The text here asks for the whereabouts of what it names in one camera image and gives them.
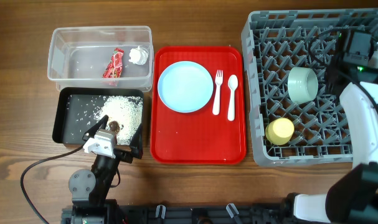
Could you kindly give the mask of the white tissue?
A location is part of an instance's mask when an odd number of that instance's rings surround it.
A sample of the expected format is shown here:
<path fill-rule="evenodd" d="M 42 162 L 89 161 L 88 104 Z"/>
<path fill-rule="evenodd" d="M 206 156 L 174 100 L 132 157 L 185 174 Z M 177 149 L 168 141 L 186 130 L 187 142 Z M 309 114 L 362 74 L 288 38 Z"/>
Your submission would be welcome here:
<path fill-rule="evenodd" d="M 129 62 L 135 65 L 144 65 L 148 60 L 149 52 L 147 49 L 138 46 L 130 50 L 129 57 Z"/>

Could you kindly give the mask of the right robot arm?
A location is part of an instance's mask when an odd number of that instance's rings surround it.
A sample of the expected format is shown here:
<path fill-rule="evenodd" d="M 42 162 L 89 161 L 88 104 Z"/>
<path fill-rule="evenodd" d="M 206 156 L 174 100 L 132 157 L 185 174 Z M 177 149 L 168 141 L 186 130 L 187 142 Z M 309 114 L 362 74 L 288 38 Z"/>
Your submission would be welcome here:
<path fill-rule="evenodd" d="M 378 68 L 369 66 L 375 51 L 371 33 L 334 29 L 339 34 L 329 63 L 324 66 L 326 90 L 334 94 L 349 126 L 352 169 L 326 194 L 289 194 L 282 217 L 310 223 L 378 223 Z"/>

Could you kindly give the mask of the grey dishwasher rack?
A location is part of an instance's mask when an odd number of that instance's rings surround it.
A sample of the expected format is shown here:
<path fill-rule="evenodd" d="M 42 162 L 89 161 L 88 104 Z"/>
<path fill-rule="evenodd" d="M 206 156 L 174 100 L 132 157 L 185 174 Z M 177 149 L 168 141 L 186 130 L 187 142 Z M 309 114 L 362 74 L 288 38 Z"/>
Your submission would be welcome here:
<path fill-rule="evenodd" d="M 361 29 L 378 38 L 378 8 L 298 11 L 254 11 L 241 34 L 244 68 L 250 92 L 249 123 L 254 161 L 260 166 L 307 166 L 352 162 L 346 115 L 334 95 L 325 90 L 324 68 L 309 50 L 329 62 L 335 28 Z M 318 77 L 313 101 L 290 100 L 287 78 L 293 67 L 311 68 Z M 266 127 L 288 118 L 295 130 L 290 141 L 274 145 Z"/>

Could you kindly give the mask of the yellow cup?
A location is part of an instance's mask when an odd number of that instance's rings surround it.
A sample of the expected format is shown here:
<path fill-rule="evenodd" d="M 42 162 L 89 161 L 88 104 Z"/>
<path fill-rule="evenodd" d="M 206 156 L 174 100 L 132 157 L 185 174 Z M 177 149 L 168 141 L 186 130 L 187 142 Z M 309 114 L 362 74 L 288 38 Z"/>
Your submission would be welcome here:
<path fill-rule="evenodd" d="M 295 127 L 288 118 L 278 118 L 272 121 L 265 130 L 266 138 L 274 145 L 288 143 L 294 133 Z"/>

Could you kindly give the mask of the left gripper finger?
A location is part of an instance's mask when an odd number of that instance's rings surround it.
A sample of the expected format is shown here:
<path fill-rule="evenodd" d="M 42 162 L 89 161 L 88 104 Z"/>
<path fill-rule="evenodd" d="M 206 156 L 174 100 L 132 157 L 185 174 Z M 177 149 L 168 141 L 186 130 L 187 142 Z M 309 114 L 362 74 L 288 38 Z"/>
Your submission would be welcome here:
<path fill-rule="evenodd" d="M 101 120 L 99 120 L 97 124 L 93 125 L 83 134 L 82 140 L 87 141 L 89 140 L 89 138 L 93 138 L 98 130 L 105 129 L 108 122 L 108 118 L 109 117 L 107 115 L 104 115 L 104 117 Z"/>
<path fill-rule="evenodd" d="M 130 145 L 131 154 L 134 158 L 141 159 L 143 156 L 143 125 L 140 124 L 132 136 Z"/>

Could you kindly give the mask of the white plastic fork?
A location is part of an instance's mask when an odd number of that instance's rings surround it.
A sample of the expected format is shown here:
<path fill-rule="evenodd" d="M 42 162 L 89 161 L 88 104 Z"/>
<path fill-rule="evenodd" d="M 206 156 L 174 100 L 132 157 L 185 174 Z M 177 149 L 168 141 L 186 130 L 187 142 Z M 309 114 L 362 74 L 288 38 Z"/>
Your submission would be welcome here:
<path fill-rule="evenodd" d="M 214 96 L 214 103 L 212 108 L 213 115 L 218 115 L 220 113 L 220 88 L 223 84 L 223 71 L 217 70 L 215 75 L 215 96 Z"/>

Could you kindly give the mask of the rice and food scraps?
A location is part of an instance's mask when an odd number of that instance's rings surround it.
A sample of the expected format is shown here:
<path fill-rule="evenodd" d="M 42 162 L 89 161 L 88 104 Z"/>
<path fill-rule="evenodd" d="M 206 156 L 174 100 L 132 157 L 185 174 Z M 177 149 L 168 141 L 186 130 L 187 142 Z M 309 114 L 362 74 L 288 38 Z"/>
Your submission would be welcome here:
<path fill-rule="evenodd" d="M 102 119 L 107 115 L 106 130 L 116 133 L 118 145 L 128 145 L 141 124 L 143 99 L 137 96 L 112 96 L 96 114 Z"/>

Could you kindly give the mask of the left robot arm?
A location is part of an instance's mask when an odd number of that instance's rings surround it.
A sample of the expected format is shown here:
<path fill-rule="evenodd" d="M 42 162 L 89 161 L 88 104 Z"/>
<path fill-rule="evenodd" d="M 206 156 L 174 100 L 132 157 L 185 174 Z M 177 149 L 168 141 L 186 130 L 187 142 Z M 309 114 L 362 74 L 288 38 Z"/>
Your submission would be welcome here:
<path fill-rule="evenodd" d="M 120 162 L 131 164 L 143 156 L 143 126 L 139 125 L 131 142 L 130 151 L 116 147 L 116 134 L 106 130 L 105 115 L 83 135 L 84 151 L 96 154 L 90 170 L 80 169 L 69 179 L 72 209 L 62 212 L 62 223 L 128 223 L 128 219 L 115 199 L 107 199 L 113 187 L 114 176 L 119 176 Z"/>

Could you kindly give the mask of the red snack wrapper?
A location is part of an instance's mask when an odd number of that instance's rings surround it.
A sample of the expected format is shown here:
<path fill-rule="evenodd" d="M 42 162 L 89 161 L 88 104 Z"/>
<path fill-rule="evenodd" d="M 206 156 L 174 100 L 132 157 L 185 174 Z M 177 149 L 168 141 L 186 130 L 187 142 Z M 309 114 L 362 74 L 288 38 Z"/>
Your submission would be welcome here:
<path fill-rule="evenodd" d="M 120 78 L 123 71 L 123 55 L 124 50 L 115 48 L 110 62 L 107 65 L 103 78 Z"/>

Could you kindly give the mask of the red serving tray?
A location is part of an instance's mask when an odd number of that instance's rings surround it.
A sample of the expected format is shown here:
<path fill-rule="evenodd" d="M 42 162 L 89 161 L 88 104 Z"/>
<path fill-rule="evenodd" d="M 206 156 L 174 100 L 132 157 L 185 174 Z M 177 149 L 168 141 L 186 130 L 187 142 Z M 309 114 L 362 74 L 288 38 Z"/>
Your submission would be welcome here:
<path fill-rule="evenodd" d="M 214 82 L 214 91 L 205 107 L 192 113 L 178 113 L 163 104 L 158 79 L 169 65 L 192 61 L 205 67 Z M 223 71 L 220 113 L 213 115 L 215 75 Z M 231 75 L 238 78 L 235 91 L 235 119 L 227 119 Z M 168 164 L 237 164 L 246 155 L 245 99 L 242 56 L 233 47 L 169 46 L 154 58 L 150 151 L 154 159 Z"/>

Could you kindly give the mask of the green bowl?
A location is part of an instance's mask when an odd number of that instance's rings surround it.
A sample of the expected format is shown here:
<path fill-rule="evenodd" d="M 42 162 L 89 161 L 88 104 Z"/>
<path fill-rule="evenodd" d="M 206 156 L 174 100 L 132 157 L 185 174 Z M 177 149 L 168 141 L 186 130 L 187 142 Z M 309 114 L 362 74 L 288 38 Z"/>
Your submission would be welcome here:
<path fill-rule="evenodd" d="M 313 101 L 318 93 L 318 78 L 310 68 L 293 67 L 288 74 L 288 94 L 297 105 Z"/>

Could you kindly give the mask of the light blue plate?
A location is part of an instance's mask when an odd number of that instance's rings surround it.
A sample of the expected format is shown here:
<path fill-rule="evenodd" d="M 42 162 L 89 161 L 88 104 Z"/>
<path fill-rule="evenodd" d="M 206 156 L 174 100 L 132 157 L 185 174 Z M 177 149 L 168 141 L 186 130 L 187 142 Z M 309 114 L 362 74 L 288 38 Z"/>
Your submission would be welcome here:
<path fill-rule="evenodd" d="M 214 82 L 202 65 L 180 61 L 162 71 L 157 88 L 161 101 L 170 110 L 192 113 L 208 104 L 214 91 Z"/>

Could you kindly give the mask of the black waste tray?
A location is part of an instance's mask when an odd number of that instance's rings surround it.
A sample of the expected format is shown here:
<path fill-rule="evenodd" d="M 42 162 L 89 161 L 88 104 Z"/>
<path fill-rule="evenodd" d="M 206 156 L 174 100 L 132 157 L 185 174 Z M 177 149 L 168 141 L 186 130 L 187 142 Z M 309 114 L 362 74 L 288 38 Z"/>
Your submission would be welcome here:
<path fill-rule="evenodd" d="M 67 87 L 61 90 L 52 132 L 53 141 L 59 144 L 83 144 L 85 132 L 98 123 L 100 117 L 96 114 L 112 96 L 144 98 L 143 92 L 135 89 Z"/>

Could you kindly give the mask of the clear plastic bin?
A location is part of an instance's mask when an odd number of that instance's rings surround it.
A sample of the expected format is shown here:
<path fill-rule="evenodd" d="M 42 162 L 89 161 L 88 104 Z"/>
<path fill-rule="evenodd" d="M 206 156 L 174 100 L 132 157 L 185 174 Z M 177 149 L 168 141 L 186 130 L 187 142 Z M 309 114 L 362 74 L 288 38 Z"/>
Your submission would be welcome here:
<path fill-rule="evenodd" d="M 144 65 L 129 62 L 129 52 L 148 50 Z M 115 48 L 124 50 L 120 78 L 103 78 Z M 47 77 L 58 90 L 66 87 L 124 88 L 150 91 L 153 84 L 153 37 L 148 26 L 63 27 L 54 30 Z"/>

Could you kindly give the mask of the white plastic spoon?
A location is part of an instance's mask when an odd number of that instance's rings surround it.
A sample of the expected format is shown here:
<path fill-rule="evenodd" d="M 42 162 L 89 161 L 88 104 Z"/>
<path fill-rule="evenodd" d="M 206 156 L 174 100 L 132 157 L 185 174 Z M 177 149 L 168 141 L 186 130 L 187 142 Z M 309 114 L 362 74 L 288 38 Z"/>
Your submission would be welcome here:
<path fill-rule="evenodd" d="M 236 75 L 229 77 L 228 87 L 230 89 L 230 98 L 227 119 L 233 121 L 235 119 L 235 91 L 238 87 L 238 78 Z"/>

